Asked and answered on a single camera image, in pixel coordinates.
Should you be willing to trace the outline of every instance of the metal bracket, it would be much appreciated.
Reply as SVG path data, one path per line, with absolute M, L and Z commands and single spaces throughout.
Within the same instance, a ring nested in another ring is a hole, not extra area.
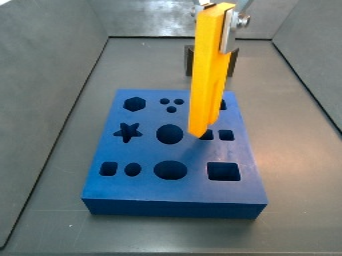
M 244 14 L 246 9 L 251 5 L 254 0 L 238 0 L 234 9 L 230 9 L 224 13 L 224 22 L 220 36 L 219 52 L 227 54 L 234 51 L 235 34 L 239 28 L 246 28 L 250 24 L 250 16 Z M 194 7 L 191 16 L 196 20 L 198 13 L 204 9 L 212 7 L 215 4 L 210 0 L 192 0 Z
M 238 0 L 235 8 L 226 11 L 224 22 L 220 36 L 219 52 L 227 54 L 231 52 L 235 42 L 235 34 L 239 28 L 246 28 L 250 24 L 250 15 L 244 14 L 252 0 Z

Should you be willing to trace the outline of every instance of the square hole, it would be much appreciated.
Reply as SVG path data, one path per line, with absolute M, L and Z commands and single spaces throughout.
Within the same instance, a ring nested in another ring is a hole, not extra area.
M 226 141 L 235 140 L 234 133 L 231 130 L 219 130 L 219 139 Z
M 239 166 L 236 163 L 208 162 L 207 173 L 208 173 L 210 180 L 218 180 L 218 181 L 239 181 L 240 180 Z
M 200 140 L 214 140 L 214 135 L 212 135 L 212 130 L 207 129 L 202 137 L 199 138 Z
M 101 176 L 113 176 L 116 174 L 117 163 L 116 162 L 104 162 L 101 164 L 100 175 Z

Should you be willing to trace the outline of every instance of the small round hole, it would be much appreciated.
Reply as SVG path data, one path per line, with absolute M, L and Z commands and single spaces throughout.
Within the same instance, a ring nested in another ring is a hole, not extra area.
M 183 101 L 182 99 L 175 99 L 175 101 L 174 101 L 174 102 L 175 102 L 175 104 L 176 104 L 176 105 L 182 105 L 182 104 L 184 104 L 184 101 Z
M 170 103 L 170 99 L 163 98 L 163 99 L 160 100 L 160 104 L 166 105 L 166 104 L 168 104 L 168 103 Z
M 138 163 L 129 163 L 124 168 L 124 172 L 129 177 L 136 176 L 140 173 L 140 171 L 142 166 Z
M 167 107 L 166 111 L 168 113 L 175 113 L 176 112 L 176 108 L 175 107 Z

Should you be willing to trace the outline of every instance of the gray floor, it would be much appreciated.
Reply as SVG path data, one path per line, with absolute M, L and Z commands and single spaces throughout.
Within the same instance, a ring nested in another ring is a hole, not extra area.
M 342 252 L 341 135 L 268 41 L 239 41 L 236 93 L 270 204 L 255 221 L 92 216 L 80 201 L 117 88 L 186 89 L 183 39 L 111 39 L 5 252 Z

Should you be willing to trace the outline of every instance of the star-shaped hole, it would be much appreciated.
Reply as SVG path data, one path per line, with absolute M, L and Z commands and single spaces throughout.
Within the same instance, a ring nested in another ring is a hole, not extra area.
M 113 136 L 123 137 L 123 142 L 128 143 L 132 137 L 142 137 L 142 133 L 138 131 L 139 123 L 128 125 L 125 123 L 120 123 L 120 130 L 115 132 Z

